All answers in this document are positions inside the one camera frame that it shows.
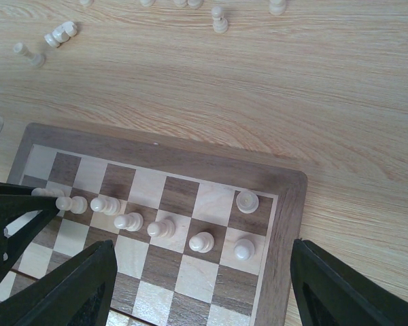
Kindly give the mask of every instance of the wooden chessboard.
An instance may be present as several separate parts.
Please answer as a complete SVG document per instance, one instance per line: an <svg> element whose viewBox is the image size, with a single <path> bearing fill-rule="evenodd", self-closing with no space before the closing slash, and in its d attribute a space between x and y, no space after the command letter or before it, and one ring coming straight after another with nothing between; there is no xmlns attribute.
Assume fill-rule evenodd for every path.
<svg viewBox="0 0 408 326"><path fill-rule="evenodd" d="M11 278L41 278L95 241L110 239L118 262L111 307L125 318L154 325L276 325L284 320L290 250L299 235L307 184L303 173L33 124L8 181L60 188L88 201L114 197L121 213L144 218L140 231L128 232L114 227L114 216L91 209L81 215L60 212L17 261L8 288L18 285ZM244 189L259 197L252 214L235 204ZM31 216L9 225L10 234ZM174 237L150 238L148 224L165 218L175 224ZM213 250L190 250L190 237L204 231L215 238ZM233 254L240 238L256 248L247 261Z"/></svg>

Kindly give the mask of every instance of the white pawn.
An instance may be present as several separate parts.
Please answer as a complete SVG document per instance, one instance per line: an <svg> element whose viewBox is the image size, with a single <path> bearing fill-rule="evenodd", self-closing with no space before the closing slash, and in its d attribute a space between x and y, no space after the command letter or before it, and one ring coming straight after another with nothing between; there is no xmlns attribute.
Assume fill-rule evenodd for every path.
<svg viewBox="0 0 408 326"><path fill-rule="evenodd" d="M255 252L254 243L248 239L240 239L234 246L234 254L238 260L248 260L254 256Z"/></svg>
<svg viewBox="0 0 408 326"><path fill-rule="evenodd" d="M106 215L117 215L121 210L121 202L116 198L94 198L90 202L90 207L94 212Z"/></svg>
<svg viewBox="0 0 408 326"><path fill-rule="evenodd" d="M139 231L143 225L143 217L139 213L118 215L114 220L115 227L130 232Z"/></svg>
<svg viewBox="0 0 408 326"><path fill-rule="evenodd" d="M148 235L152 238L170 238L175 233L175 225L169 219L152 222L147 229Z"/></svg>
<svg viewBox="0 0 408 326"><path fill-rule="evenodd" d="M236 204L239 211L251 214L258 208L258 196L254 192L245 190L237 195Z"/></svg>
<svg viewBox="0 0 408 326"><path fill-rule="evenodd" d="M88 201L80 196L73 198L59 197L56 199L56 207L61 211L71 211L74 214L83 214L88 208Z"/></svg>
<svg viewBox="0 0 408 326"><path fill-rule="evenodd" d="M188 5L192 9L199 9L204 3L204 0L188 0Z"/></svg>
<svg viewBox="0 0 408 326"><path fill-rule="evenodd" d="M189 247L199 253L208 253L215 245L215 238L209 232L201 232L189 240Z"/></svg>
<svg viewBox="0 0 408 326"><path fill-rule="evenodd" d="M213 7L211 17L213 17L213 29L215 32L222 34L228 31L228 20L224 17L222 7Z"/></svg>
<svg viewBox="0 0 408 326"><path fill-rule="evenodd" d="M286 0L269 0L269 12L274 16L279 16L286 11Z"/></svg>
<svg viewBox="0 0 408 326"><path fill-rule="evenodd" d="M17 43L14 45L14 52L28 58L31 65L37 68L40 68L46 61L46 57L43 54L30 52L27 46L23 43Z"/></svg>

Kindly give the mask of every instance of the light wood grain surface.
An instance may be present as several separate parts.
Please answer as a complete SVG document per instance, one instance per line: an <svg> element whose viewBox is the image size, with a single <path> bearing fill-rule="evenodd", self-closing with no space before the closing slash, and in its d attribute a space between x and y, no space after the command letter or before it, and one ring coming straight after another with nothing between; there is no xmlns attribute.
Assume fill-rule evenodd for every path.
<svg viewBox="0 0 408 326"><path fill-rule="evenodd" d="M292 0L280 17L267 6L0 1L0 181L29 122L271 154L309 177L301 236L408 301L408 0ZM49 48L43 36L67 20L80 34ZM18 41L46 54L41 69L12 53ZM299 323L291 295L286 324Z"/></svg>

